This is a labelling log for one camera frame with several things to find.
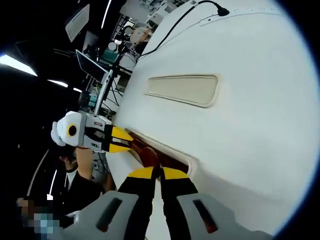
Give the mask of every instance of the beige panel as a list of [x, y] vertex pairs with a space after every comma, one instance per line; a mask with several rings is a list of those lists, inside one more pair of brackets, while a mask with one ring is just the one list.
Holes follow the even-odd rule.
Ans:
[[152, 77], [147, 81], [145, 94], [206, 108], [213, 101], [217, 84], [215, 75]]

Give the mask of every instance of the white curved surface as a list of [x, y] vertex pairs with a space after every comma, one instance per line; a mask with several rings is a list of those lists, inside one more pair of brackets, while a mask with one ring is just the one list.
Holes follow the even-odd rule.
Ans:
[[[221, 4], [229, 10], [277, 7], [262, 0]], [[145, 53], [189, 7], [162, 21]], [[172, 35], [215, 11], [198, 6]], [[149, 78], [177, 74], [220, 74], [216, 103], [203, 109], [144, 95]], [[317, 81], [306, 45], [285, 16], [235, 16], [195, 25], [143, 57], [115, 124], [199, 159], [207, 192], [243, 226], [274, 234], [300, 203], [316, 167]]]

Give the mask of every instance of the black ceiling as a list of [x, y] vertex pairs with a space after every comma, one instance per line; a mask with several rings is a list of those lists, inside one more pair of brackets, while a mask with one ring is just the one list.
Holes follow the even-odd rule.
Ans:
[[[101, 49], [106, 48], [126, 0], [54, 0], [7, 1], [2, 7], [0, 21], [0, 55], [8, 54], [29, 65], [39, 79], [64, 81], [81, 88], [85, 74], [79, 69], [76, 57], [67, 57], [54, 49], [75, 51], [83, 48], [86, 31], [100, 37]], [[89, 22], [70, 42], [65, 25], [75, 13], [90, 4]]]

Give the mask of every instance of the person's hand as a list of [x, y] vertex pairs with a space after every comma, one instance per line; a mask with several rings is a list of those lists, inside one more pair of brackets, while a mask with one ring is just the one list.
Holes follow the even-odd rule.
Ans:
[[75, 150], [78, 163], [78, 173], [81, 177], [90, 180], [92, 175], [93, 151], [90, 148], [77, 147]]

